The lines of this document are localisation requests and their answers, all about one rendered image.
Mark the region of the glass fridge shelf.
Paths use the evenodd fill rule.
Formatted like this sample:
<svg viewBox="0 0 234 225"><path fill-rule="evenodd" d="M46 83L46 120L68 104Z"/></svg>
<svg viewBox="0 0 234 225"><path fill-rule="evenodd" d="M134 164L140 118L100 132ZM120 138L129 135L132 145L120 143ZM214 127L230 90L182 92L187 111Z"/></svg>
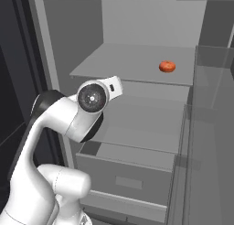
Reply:
<svg viewBox="0 0 234 225"><path fill-rule="evenodd" d="M184 102L122 96L104 110L95 141L176 153Z"/></svg>

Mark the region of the grey fridge shelf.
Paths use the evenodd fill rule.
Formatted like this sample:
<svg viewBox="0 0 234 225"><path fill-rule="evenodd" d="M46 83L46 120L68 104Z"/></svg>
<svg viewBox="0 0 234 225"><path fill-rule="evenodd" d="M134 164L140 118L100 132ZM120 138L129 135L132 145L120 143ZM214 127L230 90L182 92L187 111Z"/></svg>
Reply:
<svg viewBox="0 0 234 225"><path fill-rule="evenodd" d="M175 70L159 70L163 60L175 63ZM73 70L71 76L191 86L195 50L193 48L104 43Z"/></svg>

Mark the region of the grey open fridge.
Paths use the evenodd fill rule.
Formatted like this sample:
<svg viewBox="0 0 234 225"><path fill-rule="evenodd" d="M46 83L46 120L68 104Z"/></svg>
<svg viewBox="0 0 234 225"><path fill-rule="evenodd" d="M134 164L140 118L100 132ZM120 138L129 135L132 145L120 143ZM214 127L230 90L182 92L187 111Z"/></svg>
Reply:
<svg viewBox="0 0 234 225"><path fill-rule="evenodd" d="M71 76L80 63L104 43L193 48L201 36L206 0L29 0L49 87L74 93L86 80ZM122 80L122 96L163 99L188 105L191 86ZM173 189L174 155L169 200ZM65 141L69 166L78 168L76 154L84 144ZM83 205L94 225L165 225L130 215Z"/></svg>

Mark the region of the low grey fridge drawer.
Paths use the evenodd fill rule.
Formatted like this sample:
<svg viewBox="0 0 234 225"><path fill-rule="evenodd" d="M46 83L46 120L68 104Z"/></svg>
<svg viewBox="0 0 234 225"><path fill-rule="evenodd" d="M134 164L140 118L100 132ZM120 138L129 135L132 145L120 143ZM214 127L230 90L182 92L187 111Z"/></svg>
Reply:
<svg viewBox="0 0 234 225"><path fill-rule="evenodd" d="M91 190L80 200L83 205L130 215L140 219L165 222L167 206Z"/></svg>

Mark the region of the fridge door with clear bins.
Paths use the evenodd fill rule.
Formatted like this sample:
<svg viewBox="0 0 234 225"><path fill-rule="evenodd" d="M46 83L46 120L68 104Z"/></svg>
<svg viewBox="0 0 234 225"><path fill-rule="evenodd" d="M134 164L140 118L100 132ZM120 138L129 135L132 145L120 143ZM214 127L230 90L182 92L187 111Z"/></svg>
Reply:
<svg viewBox="0 0 234 225"><path fill-rule="evenodd" d="M206 0L165 225L234 225L234 0Z"/></svg>

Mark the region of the dark tall cabinet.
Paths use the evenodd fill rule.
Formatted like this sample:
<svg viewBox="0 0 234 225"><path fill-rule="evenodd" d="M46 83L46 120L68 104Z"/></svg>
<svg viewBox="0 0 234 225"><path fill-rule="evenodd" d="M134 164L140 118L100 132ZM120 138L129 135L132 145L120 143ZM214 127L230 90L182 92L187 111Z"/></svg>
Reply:
<svg viewBox="0 0 234 225"><path fill-rule="evenodd" d="M47 89L29 0L0 0L0 212L33 102Z"/></svg>

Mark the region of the red tomato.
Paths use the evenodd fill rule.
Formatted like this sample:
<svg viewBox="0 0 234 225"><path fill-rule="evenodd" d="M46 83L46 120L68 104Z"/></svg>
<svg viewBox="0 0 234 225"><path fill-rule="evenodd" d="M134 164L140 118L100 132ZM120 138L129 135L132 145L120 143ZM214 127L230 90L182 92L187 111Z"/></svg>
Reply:
<svg viewBox="0 0 234 225"><path fill-rule="evenodd" d="M176 65L173 61L170 60L163 60L159 64L159 70L165 73L173 72L176 69Z"/></svg>

